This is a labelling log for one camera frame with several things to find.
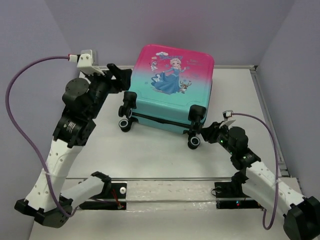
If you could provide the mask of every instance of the pink and teal suitcase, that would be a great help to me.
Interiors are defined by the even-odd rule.
[[[215,61],[212,56],[163,45],[146,45],[133,68],[119,108],[119,127],[134,122],[188,134],[188,146],[200,145],[197,134],[206,121]]]

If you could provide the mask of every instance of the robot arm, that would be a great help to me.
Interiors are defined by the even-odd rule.
[[[245,194],[272,212],[275,202],[276,176],[261,159],[248,148],[244,129],[231,127],[235,120],[232,111],[223,113],[225,121],[214,122],[202,128],[201,135],[210,144],[219,143],[231,154],[230,160],[238,172],[231,178],[229,191],[235,196]],[[283,181],[278,181],[276,213],[283,218],[283,229],[291,240],[312,240],[320,235],[320,202],[294,191]]]
[[[47,170],[41,170],[31,192],[14,206],[17,211],[34,217],[43,226],[60,228],[69,218],[57,207],[51,192],[62,209],[70,215],[87,199],[108,193],[111,188],[111,178],[95,172],[77,186],[62,191],[72,164],[96,127],[93,119],[97,117],[108,94],[117,94],[130,87],[131,69],[121,70],[114,64],[108,64],[108,70],[102,71],[94,66],[92,56],[95,55],[91,50],[81,55],[69,55],[69,61],[77,62],[87,79],[75,78],[66,85],[62,96],[65,108],[53,132],[45,163]]]

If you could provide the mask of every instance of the elsa image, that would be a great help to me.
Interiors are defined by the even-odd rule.
[[[156,74],[151,78],[151,85],[165,94],[174,94],[181,90],[179,85],[179,73],[183,73],[187,69],[186,67],[183,70],[181,69],[181,60],[179,58],[172,58],[170,60],[170,65],[171,68],[169,70]]]

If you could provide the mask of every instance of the suitcase wheel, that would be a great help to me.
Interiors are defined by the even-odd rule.
[[[132,117],[132,108],[128,108],[126,111],[125,111],[125,116],[127,119],[131,118]]]
[[[129,132],[131,129],[131,124],[129,123],[129,121],[127,119],[121,119],[119,121],[119,127],[122,130],[122,132]]]
[[[124,112],[124,106],[120,106],[119,111],[118,111],[118,116],[120,118],[122,118],[124,116],[123,112]]]
[[[200,138],[197,136],[190,137],[188,139],[188,147],[192,150],[196,149],[200,145]]]

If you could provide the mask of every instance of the white table surface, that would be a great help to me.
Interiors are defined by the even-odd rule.
[[[300,191],[295,178],[282,178]],[[77,184],[67,180],[66,188]],[[29,240],[288,240],[283,218],[269,231],[259,209],[216,209],[213,181],[129,181],[127,210],[79,210],[59,228],[35,223]]]
[[[219,144],[203,141],[198,149],[191,150],[186,135],[140,124],[122,132],[118,127],[118,109],[122,103],[123,93],[107,97],[95,120],[96,128],[68,178],[85,178],[95,171],[112,178],[221,178],[236,172],[230,155]],[[214,69],[205,127],[222,121],[225,110],[264,119],[248,69]],[[274,172],[274,151],[264,126],[243,116],[236,117],[234,126],[246,130],[249,147]]]

